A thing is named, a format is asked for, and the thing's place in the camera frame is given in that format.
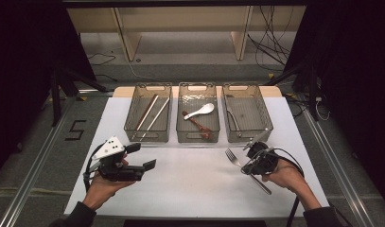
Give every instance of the brown object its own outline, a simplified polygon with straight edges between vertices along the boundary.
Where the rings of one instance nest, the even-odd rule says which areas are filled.
[[[183,111],[183,115],[186,116],[188,115],[188,112]],[[210,130],[207,127],[204,127],[203,125],[199,124],[198,121],[194,117],[189,117],[188,120],[190,120],[192,123],[198,126],[199,131],[204,132],[201,134],[201,137],[203,139],[211,139],[213,137],[213,134],[211,133],[212,130]]]

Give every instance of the gray floor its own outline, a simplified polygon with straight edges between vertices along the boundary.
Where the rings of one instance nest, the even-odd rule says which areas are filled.
[[[251,34],[259,40],[261,33]],[[280,64],[261,53],[248,42],[243,61],[237,61],[231,38],[228,33],[146,33],[141,39],[135,61],[128,64],[121,50],[116,34],[82,34],[82,43],[97,75],[97,81],[109,88],[133,85],[141,81],[171,81],[176,85],[180,81],[258,81],[269,80],[269,74],[280,74]],[[290,48],[294,33],[286,33],[281,39],[285,48]],[[94,54],[115,56],[112,59]],[[293,77],[279,84],[283,93],[291,93],[290,85]],[[87,85],[78,84],[80,89],[88,89]],[[85,155],[96,132],[100,116],[110,94],[86,93],[79,95],[71,104],[70,99],[62,102],[68,107],[62,126],[57,131],[57,139],[52,144],[49,155],[42,165],[36,182],[21,207],[19,217],[14,226],[47,226],[50,221],[61,217],[69,200]],[[290,104],[292,114],[300,112],[298,106]],[[71,132],[73,123],[83,129],[80,140],[78,132]],[[350,207],[339,185],[336,176],[322,153],[321,146],[310,128],[307,115],[295,118],[299,132],[304,140],[307,152],[316,170],[327,198],[333,203],[354,226],[360,226],[355,212]],[[48,99],[38,119],[29,130],[23,141],[23,150],[13,153],[0,171],[0,220],[22,185],[33,162],[44,149],[44,140],[52,131],[52,103]],[[319,125],[327,136],[328,142],[343,163],[344,172],[355,188],[365,210],[374,226],[385,227],[385,202],[377,192],[372,181],[352,156],[349,144],[341,133],[332,116],[328,120],[320,120]],[[122,226],[123,219],[97,217],[94,226]],[[285,226],[285,219],[267,220],[271,227]],[[305,221],[297,218],[293,226],[305,226]]]

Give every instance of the ceramic spoon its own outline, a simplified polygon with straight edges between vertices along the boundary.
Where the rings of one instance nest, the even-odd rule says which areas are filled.
[[[209,114],[215,109],[215,105],[213,103],[207,103],[204,106],[202,106],[198,111],[195,111],[193,113],[190,113],[186,116],[184,116],[184,120],[187,120],[189,117],[197,114]]]

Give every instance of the floor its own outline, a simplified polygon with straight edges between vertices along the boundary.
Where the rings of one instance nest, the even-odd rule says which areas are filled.
[[[294,32],[275,35],[278,39],[281,37],[281,45],[291,48]],[[263,33],[254,32],[251,36],[259,41]],[[272,75],[281,74],[283,69],[274,58],[260,51],[256,53],[252,42],[247,42],[243,61],[237,61],[230,35],[226,32],[146,33],[135,60],[130,63],[126,61],[116,34],[81,34],[80,37],[97,82],[109,88],[144,81],[177,84],[203,79],[264,83]],[[286,60],[282,54],[279,54],[280,58],[277,54],[272,55],[281,62]],[[293,79],[278,84],[283,93],[293,93],[290,88]],[[82,83],[77,86],[80,90],[91,89]],[[295,95],[305,98],[303,94]],[[65,115],[55,129],[51,127],[51,99],[45,102],[37,121],[24,138],[22,151],[13,153],[0,171],[0,223],[3,218],[12,218],[10,226],[47,226],[53,219],[61,217],[109,96],[94,92],[81,93],[77,98],[62,95]],[[353,226],[385,227],[385,202],[360,161],[352,155],[332,114],[328,115],[327,108],[319,105],[319,115],[323,119],[312,122],[305,106],[291,101],[290,109],[330,202]],[[75,122],[83,129],[79,140],[71,140],[79,136],[74,133]],[[322,146],[320,140],[327,141],[327,145]],[[330,164],[336,160],[340,165],[337,170],[344,176]],[[27,196],[15,206],[17,204],[13,202],[18,201],[25,183],[29,187]],[[12,206],[16,207],[14,212],[10,210]],[[11,214],[9,211],[16,216],[7,216],[5,213]],[[94,226],[122,226],[123,222],[118,218],[97,217]],[[285,226],[286,220],[270,219],[266,223],[271,227]],[[305,221],[296,218],[292,226],[305,226]]]

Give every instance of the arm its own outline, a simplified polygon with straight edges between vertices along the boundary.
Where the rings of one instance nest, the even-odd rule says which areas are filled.
[[[295,193],[301,204],[304,206],[304,217],[308,227],[342,227],[337,218],[335,208],[322,207],[305,181],[305,178],[295,166],[287,161],[280,159],[274,172],[272,174],[263,175],[262,181],[274,182]]]
[[[123,160],[122,162],[124,165],[128,164],[126,160]],[[66,219],[57,219],[49,226],[91,226],[96,215],[96,210],[100,208],[110,197],[112,197],[115,192],[134,183],[135,182],[111,182],[103,179],[98,173],[95,173],[95,177],[92,180],[91,186],[86,193],[83,202],[79,201],[74,210]]]

